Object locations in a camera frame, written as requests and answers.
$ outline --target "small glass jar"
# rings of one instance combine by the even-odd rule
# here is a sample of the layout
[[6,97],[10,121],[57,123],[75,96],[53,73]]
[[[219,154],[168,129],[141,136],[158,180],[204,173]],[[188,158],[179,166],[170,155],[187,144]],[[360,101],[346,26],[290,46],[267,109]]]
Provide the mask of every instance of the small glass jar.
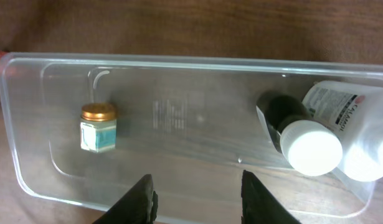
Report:
[[115,148],[116,109],[109,103],[90,103],[82,107],[80,147],[92,152]]

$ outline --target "wooden table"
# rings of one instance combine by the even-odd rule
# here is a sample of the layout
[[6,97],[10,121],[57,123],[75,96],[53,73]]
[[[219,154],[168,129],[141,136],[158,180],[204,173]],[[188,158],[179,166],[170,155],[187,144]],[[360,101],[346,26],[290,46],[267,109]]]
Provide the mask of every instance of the wooden table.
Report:
[[[0,48],[383,64],[383,1],[0,0]],[[90,223],[102,214],[23,192],[5,136],[0,112],[0,223]],[[383,223],[383,179],[357,217],[298,218]]]

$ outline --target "gold lid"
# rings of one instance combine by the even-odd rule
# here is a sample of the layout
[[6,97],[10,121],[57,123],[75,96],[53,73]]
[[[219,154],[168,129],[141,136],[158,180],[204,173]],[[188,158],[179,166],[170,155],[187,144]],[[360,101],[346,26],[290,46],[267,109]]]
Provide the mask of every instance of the gold lid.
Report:
[[116,119],[116,110],[110,103],[90,103],[82,107],[82,118],[88,121],[111,121]]

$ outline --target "plastic bin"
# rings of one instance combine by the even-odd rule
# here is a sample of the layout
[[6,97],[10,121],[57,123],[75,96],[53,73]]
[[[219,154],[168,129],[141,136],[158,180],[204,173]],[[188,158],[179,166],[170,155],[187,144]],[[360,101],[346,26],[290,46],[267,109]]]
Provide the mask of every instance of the plastic bin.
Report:
[[[364,209],[374,183],[297,173],[258,121],[264,91],[302,99],[321,80],[383,86],[383,66],[29,53],[0,61],[7,137],[27,193],[108,210],[152,174],[157,221],[170,223],[240,223],[243,169],[294,214],[344,218]],[[84,151],[80,109],[106,101],[119,109],[116,150]]]

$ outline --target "red logo on label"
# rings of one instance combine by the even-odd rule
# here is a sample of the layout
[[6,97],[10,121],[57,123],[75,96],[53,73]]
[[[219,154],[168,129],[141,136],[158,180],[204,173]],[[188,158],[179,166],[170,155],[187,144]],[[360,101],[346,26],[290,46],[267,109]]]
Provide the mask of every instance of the red logo on label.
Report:
[[357,97],[357,98],[354,100],[354,102],[355,102],[355,104],[359,104],[359,103],[363,102],[364,99],[366,99],[366,96],[361,95],[361,96]]

